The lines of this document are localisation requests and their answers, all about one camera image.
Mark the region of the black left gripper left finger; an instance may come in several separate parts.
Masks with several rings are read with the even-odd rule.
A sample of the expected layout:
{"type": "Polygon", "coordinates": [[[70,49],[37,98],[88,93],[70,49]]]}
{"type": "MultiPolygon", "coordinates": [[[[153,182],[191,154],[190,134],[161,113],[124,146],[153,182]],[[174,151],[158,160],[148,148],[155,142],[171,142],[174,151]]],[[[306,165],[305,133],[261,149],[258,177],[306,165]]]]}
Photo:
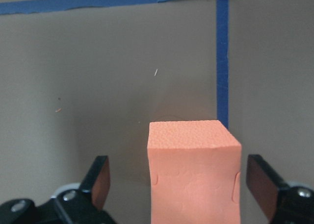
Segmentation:
{"type": "Polygon", "coordinates": [[[97,156],[79,185],[66,185],[44,204],[27,198],[0,205],[2,224],[113,224],[103,210],[110,189],[109,159],[97,156]]]}

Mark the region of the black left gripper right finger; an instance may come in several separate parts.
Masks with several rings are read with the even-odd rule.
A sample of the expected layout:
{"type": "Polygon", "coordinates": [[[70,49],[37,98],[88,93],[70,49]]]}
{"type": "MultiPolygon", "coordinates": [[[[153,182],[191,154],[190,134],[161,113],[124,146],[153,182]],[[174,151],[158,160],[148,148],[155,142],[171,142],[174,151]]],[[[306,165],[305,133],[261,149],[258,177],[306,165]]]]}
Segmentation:
{"type": "Polygon", "coordinates": [[[261,155],[248,155],[246,185],[270,224],[314,222],[314,190],[285,181],[261,155]]]}

